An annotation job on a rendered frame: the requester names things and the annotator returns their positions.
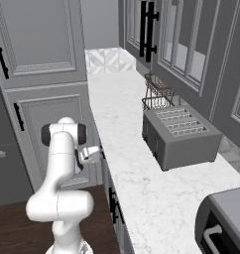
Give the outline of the grey tall cabinet door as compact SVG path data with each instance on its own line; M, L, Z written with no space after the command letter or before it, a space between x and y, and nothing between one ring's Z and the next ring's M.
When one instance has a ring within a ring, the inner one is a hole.
M0 0L5 89L86 80L80 0Z

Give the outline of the grey four-slot toaster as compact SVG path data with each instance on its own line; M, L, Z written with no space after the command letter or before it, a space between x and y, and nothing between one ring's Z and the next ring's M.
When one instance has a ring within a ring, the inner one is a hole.
M214 162L221 132L191 106L143 112L142 137L163 171Z

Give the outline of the grey wall cabinet door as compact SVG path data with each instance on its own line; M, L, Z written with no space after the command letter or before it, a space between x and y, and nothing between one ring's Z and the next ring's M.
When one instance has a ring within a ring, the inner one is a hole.
M146 48L140 57L141 1L147 2L148 11L148 0L125 0L125 49L139 62L144 62Z
M222 80L218 85L212 123L240 148L240 6Z

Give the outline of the grey toaster oven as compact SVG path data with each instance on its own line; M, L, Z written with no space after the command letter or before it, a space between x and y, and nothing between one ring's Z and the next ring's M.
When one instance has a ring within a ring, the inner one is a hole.
M202 254L212 254L203 232L216 224L222 227L222 233L212 234L211 240L219 253L240 254L240 188L210 194L201 202L194 237Z

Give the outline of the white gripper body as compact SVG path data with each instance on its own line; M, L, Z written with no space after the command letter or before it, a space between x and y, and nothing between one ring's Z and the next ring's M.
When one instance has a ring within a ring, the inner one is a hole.
M96 164L100 160L100 148L98 146L84 147L78 157L82 164Z

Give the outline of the grey panelled cabinet door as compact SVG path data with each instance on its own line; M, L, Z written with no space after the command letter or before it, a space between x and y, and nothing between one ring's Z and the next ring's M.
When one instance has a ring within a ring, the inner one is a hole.
M48 150L41 141L44 125L70 117L87 128L85 147L98 146L99 136L89 105L86 82L7 89L7 105L34 191L42 185L47 170ZM25 124L21 131L13 103L18 103Z

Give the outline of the grey glass-front cabinet door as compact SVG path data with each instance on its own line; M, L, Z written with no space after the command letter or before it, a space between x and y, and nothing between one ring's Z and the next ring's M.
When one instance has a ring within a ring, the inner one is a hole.
M199 93L217 0L163 0L157 66L163 81Z

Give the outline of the grey counter drawer front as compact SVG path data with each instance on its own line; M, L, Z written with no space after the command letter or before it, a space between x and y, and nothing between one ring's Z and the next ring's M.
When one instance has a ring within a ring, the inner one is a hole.
M109 205L109 211L110 211L110 203L109 203L109 188L112 188L115 191L115 201L119 200L116 188L113 184L113 180L109 171L108 163L106 159L101 160L102 164L102 179L103 179L103 185L106 193L106 198ZM116 223L113 224L116 238L119 244L119 249L121 254L135 254L134 249L132 247L132 243L129 237L127 225L122 224L120 215L118 213L118 207L116 205Z

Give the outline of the dark grey fridge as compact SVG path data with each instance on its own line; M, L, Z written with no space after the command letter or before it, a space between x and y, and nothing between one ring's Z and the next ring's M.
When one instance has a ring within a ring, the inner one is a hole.
M0 205L27 201L33 189L0 89Z

